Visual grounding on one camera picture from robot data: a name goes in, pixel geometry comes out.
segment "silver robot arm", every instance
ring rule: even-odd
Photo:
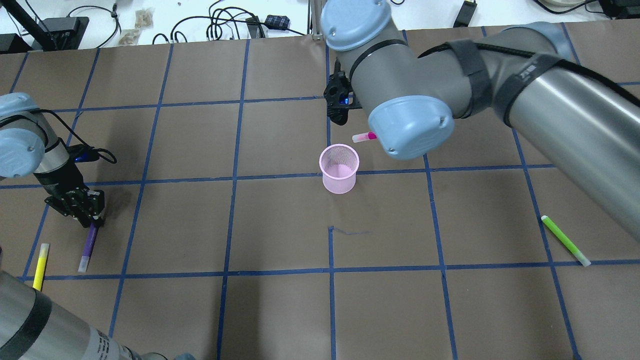
[[[335,123],[361,106],[385,152],[407,160],[446,141],[453,119],[492,107],[640,241],[640,101],[567,61],[553,24],[448,42],[419,58],[384,1],[329,0],[321,25],[339,61],[325,91]],[[342,102],[350,91],[355,106]]]
[[[84,184],[73,147],[56,135],[43,113],[52,112],[41,110],[27,94],[0,96],[0,176],[33,174],[51,195],[45,200],[50,207],[83,227],[102,225],[104,192]],[[81,151],[90,148],[77,146]]]

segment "mesh cup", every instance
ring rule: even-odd
[[[356,183],[360,166],[358,153],[352,147],[337,143],[320,154],[320,170],[324,187],[332,193],[346,193]]]

